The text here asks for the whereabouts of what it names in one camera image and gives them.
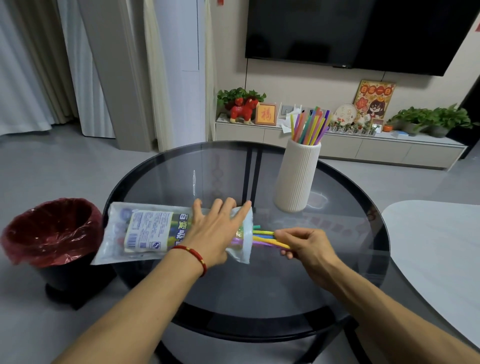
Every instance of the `red toy horse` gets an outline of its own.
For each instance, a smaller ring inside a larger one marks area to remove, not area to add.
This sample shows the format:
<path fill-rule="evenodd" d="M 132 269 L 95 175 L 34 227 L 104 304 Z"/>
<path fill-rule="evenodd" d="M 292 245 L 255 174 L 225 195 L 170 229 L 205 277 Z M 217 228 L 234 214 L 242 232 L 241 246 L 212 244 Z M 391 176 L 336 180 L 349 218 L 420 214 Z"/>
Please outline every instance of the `red toy horse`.
<path fill-rule="evenodd" d="M 245 105 L 243 104 L 243 97 L 235 99 L 235 106 L 230 111 L 230 122 L 236 122 L 239 116 L 243 117 L 244 123 L 248 124 L 252 117 L 253 109 L 258 105 L 258 100 L 252 98 L 248 99 Z"/>

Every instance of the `red plastic bag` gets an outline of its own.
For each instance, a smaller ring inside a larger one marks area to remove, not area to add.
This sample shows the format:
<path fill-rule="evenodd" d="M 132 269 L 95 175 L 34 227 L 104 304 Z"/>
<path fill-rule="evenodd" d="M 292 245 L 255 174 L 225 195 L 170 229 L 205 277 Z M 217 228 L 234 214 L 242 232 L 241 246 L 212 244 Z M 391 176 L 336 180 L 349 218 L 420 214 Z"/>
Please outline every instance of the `red plastic bag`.
<path fill-rule="evenodd" d="M 94 204 L 83 198 L 60 198 L 14 218 L 0 243 L 13 264 L 44 268 L 96 252 L 102 237 L 102 214 Z"/>

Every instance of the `glass tabletop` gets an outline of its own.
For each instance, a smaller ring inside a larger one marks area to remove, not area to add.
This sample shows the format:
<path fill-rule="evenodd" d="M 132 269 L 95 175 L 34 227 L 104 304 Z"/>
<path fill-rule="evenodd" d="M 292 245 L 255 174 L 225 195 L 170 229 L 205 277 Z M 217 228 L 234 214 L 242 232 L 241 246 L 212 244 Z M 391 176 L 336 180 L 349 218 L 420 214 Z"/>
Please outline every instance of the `glass tabletop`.
<path fill-rule="evenodd" d="M 200 198 L 209 208 L 216 198 L 252 201 L 253 222 L 262 230 L 303 226 L 323 229 L 338 256 L 379 286 L 390 257 L 380 213 L 350 179 L 319 161 L 307 207 L 280 211 L 273 203 L 284 149 L 247 142 L 210 142 L 159 154 L 134 168 L 115 187 L 111 202 L 191 206 Z M 116 264 L 130 287 L 157 264 Z M 282 341 L 313 335 L 342 323 L 348 314 L 327 291 L 311 281 L 301 263 L 279 250 L 254 245 L 250 264 L 229 257 L 199 279 L 173 322 L 222 339 Z"/>

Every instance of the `white marble table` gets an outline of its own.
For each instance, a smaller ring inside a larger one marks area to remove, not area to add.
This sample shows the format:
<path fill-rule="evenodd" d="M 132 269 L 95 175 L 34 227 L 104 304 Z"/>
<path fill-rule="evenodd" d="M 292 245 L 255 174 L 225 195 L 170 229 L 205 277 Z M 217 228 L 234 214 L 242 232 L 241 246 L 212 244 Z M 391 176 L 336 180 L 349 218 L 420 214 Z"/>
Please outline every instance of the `white marble table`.
<path fill-rule="evenodd" d="M 390 205 L 382 216 L 400 271 L 480 348 L 480 206 L 411 200 Z"/>

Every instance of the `gray floor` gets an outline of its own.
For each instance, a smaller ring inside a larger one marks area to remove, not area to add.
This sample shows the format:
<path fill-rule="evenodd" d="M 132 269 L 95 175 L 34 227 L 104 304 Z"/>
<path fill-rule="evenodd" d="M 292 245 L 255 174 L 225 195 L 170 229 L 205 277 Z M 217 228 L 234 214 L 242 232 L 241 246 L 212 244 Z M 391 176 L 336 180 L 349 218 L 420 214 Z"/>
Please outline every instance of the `gray floor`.
<path fill-rule="evenodd" d="M 83 137 L 75 125 L 48 133 L 0 137 L 0 229 L 16 215 L 59 197 L 84 197 L 100 209 L 116 183 L 154 153 L 122 151 L 115 140 Z M 480 204 L 480 147 L 450 172 L 326 160 L 357 183 L 380 210 L 402 200 Z M 395 267 L 383 289 L 405 306 L 449 330 L 412 292 Z M 50 303 L 28 265 L 12 266 L 0 253 L 2 363 L 49 363 L 127 292 L 115 280 L 78 312 Z M 340 335 L 316 363 L 356 363 Z"/>

